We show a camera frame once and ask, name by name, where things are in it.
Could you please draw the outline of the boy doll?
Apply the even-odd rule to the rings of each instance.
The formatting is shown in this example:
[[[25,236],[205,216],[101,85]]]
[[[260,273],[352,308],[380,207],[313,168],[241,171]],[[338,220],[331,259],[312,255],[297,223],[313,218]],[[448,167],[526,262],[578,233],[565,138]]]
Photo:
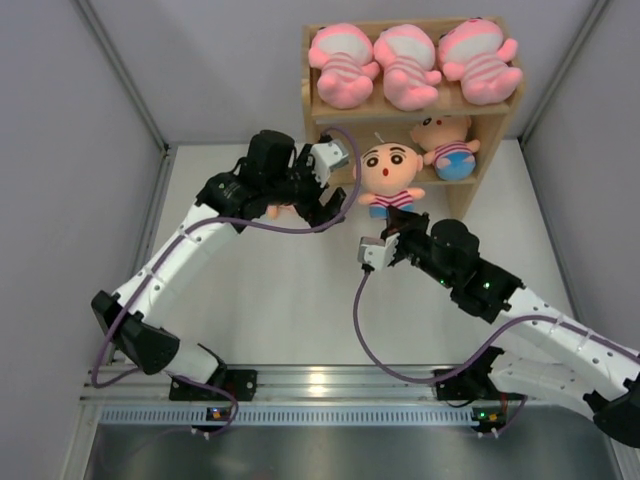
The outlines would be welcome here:
[[[387,218],[389,207],[412,212],[426,192],[412,185],[425,164],[423,155],[397,142],[380,142],[364,152],[359,160],[363,192],[358,203],[374,220]]]
[[[296,214],[297,211],[293,205],[268,205],[266,216],[268,219],[275,220],[280,214],[289,212]]]
[[[468,178],[476,167],[481,142],[472,139],[470,116],[427,117],[410,131],[411,140],[423,151],[423,162],[445,181]]]

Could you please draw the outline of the boy doll front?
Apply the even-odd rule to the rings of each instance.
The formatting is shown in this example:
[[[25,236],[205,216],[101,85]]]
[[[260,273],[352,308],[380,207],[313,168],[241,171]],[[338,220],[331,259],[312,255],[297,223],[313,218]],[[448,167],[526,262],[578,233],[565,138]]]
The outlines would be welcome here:
[[[481,142],[472,139],[470,116],[427,117],[410,131],[411,140],[423,151],[423,162],[445,181],[468,178],[476,167]]]

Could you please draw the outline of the pink plush with heart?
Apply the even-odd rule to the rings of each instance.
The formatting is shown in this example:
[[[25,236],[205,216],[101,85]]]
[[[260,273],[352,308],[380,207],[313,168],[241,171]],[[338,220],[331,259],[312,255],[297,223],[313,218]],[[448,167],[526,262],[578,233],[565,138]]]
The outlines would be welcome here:
[[[309,65],[320,71],[322,101],[340,110],[363,104],[373,92],[380,66],[373,43],[357,26],[338,23],[318,30],[308,51]]]

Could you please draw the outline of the pink plush face down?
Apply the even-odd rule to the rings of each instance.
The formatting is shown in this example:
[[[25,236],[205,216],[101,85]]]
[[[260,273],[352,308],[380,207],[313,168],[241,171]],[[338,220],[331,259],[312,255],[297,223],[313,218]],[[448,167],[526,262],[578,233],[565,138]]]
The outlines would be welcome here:
[[[374,58],[383,70],[384,96],[397,109],[418,111],[438,100],[442,74],[435,68],[435,46],[419,27],[402,24],[381,32]]]

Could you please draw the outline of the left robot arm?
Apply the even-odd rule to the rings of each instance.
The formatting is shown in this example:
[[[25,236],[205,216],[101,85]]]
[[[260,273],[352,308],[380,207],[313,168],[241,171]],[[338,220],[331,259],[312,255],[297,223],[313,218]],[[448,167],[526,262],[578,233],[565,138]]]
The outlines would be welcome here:
[[[165,373],[190,383],[204,399],[219,397],[226,366],[209,348],[169,330],[173,302],[223,245],[247,227],[260,228],[259,218],[272,207],[293,208],[309,233],[340,222],[345,191],[321,197],[331,174],[348,161],[346,147],[328,134],[302,148],[278,131],[254,135],[233,169],[207,180],[154,256],[114,292],[94,296],[91,308],[106,343],[147,375]]]

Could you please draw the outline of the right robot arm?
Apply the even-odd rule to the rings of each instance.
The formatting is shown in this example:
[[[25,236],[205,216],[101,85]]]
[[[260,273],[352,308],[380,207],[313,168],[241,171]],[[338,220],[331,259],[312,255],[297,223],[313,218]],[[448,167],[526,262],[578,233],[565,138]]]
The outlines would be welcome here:
[[[581,400],[605,434],[639,445],[639,356],[548,306],[521,279],[481,258],[480,241],[459,220],[388,210],[382,233],[391,261],[409,261],[450,291],[467,314],[518,334],[587,382]]]

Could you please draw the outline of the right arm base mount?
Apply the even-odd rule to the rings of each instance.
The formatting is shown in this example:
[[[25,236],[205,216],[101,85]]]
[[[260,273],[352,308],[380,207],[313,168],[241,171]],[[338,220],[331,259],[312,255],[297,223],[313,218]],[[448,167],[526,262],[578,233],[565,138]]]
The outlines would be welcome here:
[[[467,369],[462,373],[439,382],[435,386],[436,398],[445,402],[470,402],[499,400],[501,393],[490,381],[486,372]]]

